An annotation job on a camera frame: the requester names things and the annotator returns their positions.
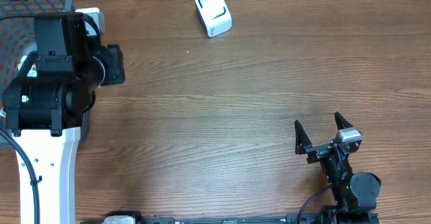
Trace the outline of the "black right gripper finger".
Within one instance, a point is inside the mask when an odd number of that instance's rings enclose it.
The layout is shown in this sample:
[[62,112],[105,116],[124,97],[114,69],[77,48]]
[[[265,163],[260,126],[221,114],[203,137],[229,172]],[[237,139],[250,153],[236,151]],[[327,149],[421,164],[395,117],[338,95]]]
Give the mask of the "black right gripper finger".
[[339,112],[334,113],[334,117],[338,130],[353,127]]
[[312,143],[299,120],[294,122],[294,127],[296,135],[295,154],[306,154],[307,149],[312,147]]

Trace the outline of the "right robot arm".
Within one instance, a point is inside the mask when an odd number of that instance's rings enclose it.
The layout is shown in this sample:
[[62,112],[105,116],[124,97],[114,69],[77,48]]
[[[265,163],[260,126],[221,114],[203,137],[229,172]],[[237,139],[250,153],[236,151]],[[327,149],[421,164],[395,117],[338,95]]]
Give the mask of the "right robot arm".
[[[308,163],[320,163],[328,186],[311,196],[300,208],[296,223],[379,223],[376,199],[381,180],[370,172],[354,173],[348,157],[356,152],[362,142],[362,133],[339,112],[334,113],[337,133],[324,145],[314,146],[299,120],[294,122],[295,154],[306,155]],[[318,196],[330,190],[335,204],[324,206],[319,213],[304,215],[305,208]]]

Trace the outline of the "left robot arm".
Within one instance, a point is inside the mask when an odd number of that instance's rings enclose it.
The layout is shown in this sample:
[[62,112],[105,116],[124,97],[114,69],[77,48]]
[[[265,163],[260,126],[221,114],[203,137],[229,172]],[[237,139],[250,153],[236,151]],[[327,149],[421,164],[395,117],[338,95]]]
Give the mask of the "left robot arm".
[[35,15],[36,50],[3,92],[22,223],[75,222],[75,159],[96,90],[125,81],[120,47],[101,42],[102,20],[96,8]]

